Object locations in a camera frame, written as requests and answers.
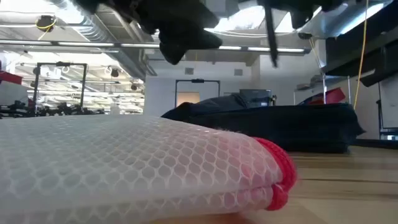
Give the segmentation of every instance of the black cloth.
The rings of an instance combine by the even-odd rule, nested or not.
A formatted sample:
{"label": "black cloth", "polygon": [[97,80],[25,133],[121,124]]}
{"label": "black cloth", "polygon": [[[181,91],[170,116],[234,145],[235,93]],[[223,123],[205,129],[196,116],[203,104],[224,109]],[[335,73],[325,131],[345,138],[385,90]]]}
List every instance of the black cloth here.
{"label": "black cloth", "polygon": [[[227,107],[222,108],[218,100]],[[185,103],[162,117],[268,139],[286,151],[342,153],[364,133],[349,104],[245,109],[238,102],[232,106],[234,100],[235,96],[230,96]]]}

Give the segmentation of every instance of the wooden surface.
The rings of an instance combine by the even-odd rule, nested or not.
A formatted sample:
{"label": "wooden surface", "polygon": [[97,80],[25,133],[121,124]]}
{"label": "wooden surface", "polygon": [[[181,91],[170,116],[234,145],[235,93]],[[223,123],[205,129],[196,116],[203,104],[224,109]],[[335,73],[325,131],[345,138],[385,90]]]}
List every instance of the wooden surface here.
{"label": "wooden surface", "polygon": [[210,215],[154,223],[397,224],[398,150],[352,147],[351,154],[291,154],[299,180],[277,212]]}

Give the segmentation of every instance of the white mesh bag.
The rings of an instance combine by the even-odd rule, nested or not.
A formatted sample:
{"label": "white mesh bag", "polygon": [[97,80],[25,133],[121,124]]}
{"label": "white mesh bag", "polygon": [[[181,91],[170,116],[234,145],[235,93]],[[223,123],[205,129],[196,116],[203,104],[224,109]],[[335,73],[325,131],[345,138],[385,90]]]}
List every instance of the white mesh bag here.
{"label": "white mesh bag", "polygon": [[295,171],[271,142],[150,116],[0,121],[0,223],[137,223],[275,210]]}

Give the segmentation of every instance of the mesh bag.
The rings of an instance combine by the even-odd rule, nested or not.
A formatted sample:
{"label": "mesh bag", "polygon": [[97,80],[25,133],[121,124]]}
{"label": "mesh bag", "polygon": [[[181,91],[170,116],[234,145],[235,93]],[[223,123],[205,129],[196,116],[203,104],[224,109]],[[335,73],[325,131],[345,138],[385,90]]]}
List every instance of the mesh bag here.
{"label": "mesh bag", "polygon": [[0,121],[0,223],[135,223],[276,210],[295,171],[275,144],[148,116]]}

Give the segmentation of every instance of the wooden table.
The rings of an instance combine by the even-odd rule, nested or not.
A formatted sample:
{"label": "wooden table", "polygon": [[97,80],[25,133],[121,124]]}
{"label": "wooden table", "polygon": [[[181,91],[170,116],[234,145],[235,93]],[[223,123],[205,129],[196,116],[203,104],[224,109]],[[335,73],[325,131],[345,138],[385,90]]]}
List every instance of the wooden table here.
{"label": "wooden table", "polygon": [[209,215],[154,223],[398,223],[398,150],[352,147],[351,154],[291,154],[299,180],[277,212]]}

